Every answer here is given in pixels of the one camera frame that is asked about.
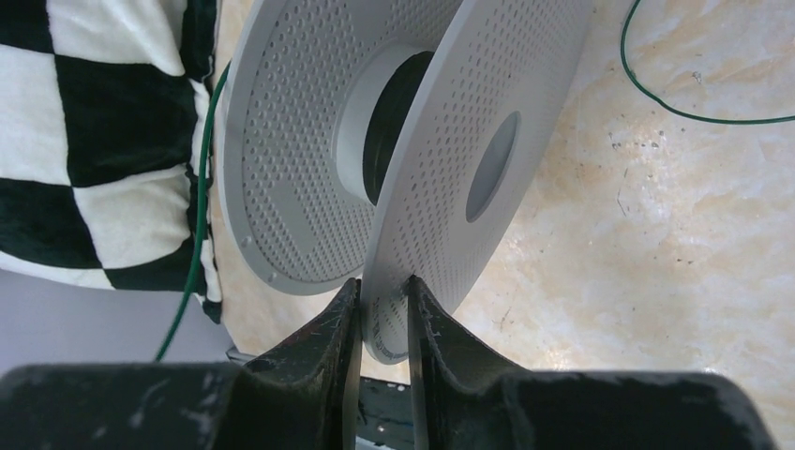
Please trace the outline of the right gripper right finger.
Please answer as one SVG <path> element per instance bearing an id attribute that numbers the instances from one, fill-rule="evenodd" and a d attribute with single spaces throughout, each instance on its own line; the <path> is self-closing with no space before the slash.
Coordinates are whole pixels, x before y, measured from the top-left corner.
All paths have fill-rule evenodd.
<path id="1" fill-rule="evenodd" d="M 420 277 L 406 294 L 415 447 L 528 448 L 517 391 L 527 370 L 457 322 Z"/>

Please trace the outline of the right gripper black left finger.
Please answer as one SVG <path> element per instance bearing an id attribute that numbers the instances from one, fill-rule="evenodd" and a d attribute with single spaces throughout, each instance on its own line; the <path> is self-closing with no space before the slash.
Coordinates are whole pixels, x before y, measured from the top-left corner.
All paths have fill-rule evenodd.
<path id="1" fill-rule="evenodd" d="M 362 361 L 360 281 L 245 368 L 262 386 L 273 449 L 354 449 Z"/>

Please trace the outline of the translucent white cable spool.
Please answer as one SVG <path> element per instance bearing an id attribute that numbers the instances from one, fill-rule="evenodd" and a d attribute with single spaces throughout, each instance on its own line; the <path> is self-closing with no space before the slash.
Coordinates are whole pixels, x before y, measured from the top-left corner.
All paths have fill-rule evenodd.
<path id="1" fill-rule="evenodd" d="M 408 356 L 408 280 L 455 311 L 548 146 L 589 1 L 256 1 L 217 150 L 222 214 L 271 288 L 360 277 L 363 340 Z"/>

